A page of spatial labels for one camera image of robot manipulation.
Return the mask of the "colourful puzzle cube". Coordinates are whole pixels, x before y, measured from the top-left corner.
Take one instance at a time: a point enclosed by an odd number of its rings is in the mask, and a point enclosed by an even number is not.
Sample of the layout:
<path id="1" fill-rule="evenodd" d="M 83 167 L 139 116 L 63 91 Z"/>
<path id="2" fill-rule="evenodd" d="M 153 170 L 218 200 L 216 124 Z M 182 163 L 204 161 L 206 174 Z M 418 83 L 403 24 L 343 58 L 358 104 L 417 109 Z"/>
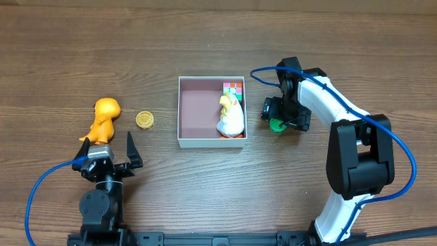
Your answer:
<path id="1" fill-rule="evenodd" d="M 240 102 L 242 101 L 242 83 L 224 83 L 223 94 L 234 95 Z"/>

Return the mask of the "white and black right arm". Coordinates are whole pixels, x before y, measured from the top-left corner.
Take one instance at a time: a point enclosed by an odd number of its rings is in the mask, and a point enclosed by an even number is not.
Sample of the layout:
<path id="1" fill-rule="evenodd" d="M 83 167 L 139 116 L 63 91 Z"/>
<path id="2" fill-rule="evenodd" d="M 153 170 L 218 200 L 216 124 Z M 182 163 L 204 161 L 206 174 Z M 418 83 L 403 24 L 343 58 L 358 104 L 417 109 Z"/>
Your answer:
<path id="1" fill-rule="evenodd" d="M 261 119 L 274 132 L 287 127 L 308 131 L 311 116 L 329 131 L 326 175 L 331 192 L 322 213 L 311 222 L 305 245 L 327 245 L 350 236 L 360 210 L 356 205 L 373 198 L 395 177 L 393 140 L 361 116 L 390 129 L 389 119 L 354 106 L 332 85 L 320 68 L 302 69 L 297 57 L 278 63 L 282 97 L 267 98 Z"/>

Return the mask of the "green round cap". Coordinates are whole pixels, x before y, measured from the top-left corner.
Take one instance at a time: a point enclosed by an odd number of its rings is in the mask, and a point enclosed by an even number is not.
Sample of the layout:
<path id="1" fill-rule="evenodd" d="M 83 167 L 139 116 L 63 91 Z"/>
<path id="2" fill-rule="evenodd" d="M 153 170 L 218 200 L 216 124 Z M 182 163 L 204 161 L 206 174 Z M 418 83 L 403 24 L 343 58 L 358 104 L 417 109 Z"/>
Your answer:
<path id="1" fill-rule="evenodd" d="M 275 133 L 281 133 L 287 128 L 287 125 L 284 124 L 283 121 L 273 119 L 273 118 L 270 119 L 269 126 L 270 126 L 270 129 Z"/>

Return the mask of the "orange dinosaur toy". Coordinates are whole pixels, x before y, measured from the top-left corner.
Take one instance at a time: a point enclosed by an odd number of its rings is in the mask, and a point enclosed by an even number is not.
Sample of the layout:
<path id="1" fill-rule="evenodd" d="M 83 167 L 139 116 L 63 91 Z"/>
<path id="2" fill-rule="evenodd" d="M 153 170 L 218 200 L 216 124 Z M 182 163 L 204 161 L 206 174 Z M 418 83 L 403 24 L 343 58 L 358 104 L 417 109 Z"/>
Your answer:
<path id="1" fill-rule="evenodd" d="M 114 134 L 113 119 L 120 115 L 121 107 L 116 99 L 101 98 L 96 101 L 94 113 L 94 122 L 88 134 L 79 140 L 85 141 L 88 138 L 96 145 L 107 144 Z"/>

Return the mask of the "white and yellow duck toy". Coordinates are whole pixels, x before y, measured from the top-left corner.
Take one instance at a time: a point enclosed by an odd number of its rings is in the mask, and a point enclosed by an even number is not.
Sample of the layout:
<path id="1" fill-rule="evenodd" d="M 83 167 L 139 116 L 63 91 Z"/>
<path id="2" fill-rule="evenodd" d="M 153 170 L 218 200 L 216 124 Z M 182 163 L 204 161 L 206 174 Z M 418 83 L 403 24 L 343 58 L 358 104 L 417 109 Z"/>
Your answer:
<path id="1" fill-rule="evenodd" d="M 221 138 L 242 138 L 245 125 L 239 100 L 234 94 L 225 93 L 220 97 L 219 103 L 222 109 L 216 129 L 221 134 Z"/>

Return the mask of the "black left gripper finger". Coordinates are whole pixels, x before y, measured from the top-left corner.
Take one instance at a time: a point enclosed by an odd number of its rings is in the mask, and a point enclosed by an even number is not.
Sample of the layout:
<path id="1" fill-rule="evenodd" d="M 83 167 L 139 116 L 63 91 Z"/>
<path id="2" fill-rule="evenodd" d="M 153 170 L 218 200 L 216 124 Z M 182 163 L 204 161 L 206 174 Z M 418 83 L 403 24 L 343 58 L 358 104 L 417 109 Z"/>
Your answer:
<path id="1" fill-rule="evenodd" d="M 130 131 L 127 133 L 126 140 L 126 155 L 130 159 L 130 163 L 133 169 L 143 167 L 143 160 L 135 146 L 132 135 Z"/>
<path id="2" fill-rule="evenodd" d="M 85 140 L 83 141 L 81 149 L 78 151 L 76 155 L 76 159 L 87 157 L 90 146 L 91 146 L 91 142 L 89 138 L 86 137 Z"/>

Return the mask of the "yellow round cap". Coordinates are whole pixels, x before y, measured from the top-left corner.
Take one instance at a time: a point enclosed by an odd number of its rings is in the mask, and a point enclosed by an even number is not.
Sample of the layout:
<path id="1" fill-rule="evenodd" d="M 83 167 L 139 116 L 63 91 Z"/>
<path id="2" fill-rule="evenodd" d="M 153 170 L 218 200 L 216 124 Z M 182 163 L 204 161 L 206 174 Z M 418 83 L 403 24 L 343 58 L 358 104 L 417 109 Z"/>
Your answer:
<path id="1" fill-rule="evenodd" d="M 154 116 L 149 111 L 141 111 L 137 114 L 135 122 L 142 129 L 150 129 L 154 125 Z"/>

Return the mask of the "white box pink inside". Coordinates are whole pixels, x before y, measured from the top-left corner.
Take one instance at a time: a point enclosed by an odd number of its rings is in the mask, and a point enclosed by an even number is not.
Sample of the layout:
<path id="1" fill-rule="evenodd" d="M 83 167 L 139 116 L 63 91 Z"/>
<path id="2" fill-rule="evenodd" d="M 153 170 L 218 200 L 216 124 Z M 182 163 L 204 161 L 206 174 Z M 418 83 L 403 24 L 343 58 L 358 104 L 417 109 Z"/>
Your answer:
<path id="1" fill-rule="evenodd" d="M 241 138 L 225 138 L 216 129 L 222 105 L 219 98 L 225 85 L 234 85 L 241 93 L 243 116 L 246 116 L 244 77 L 180 77 L 178 90 L 178 142 L 181 148 L 241 148 Z"/>

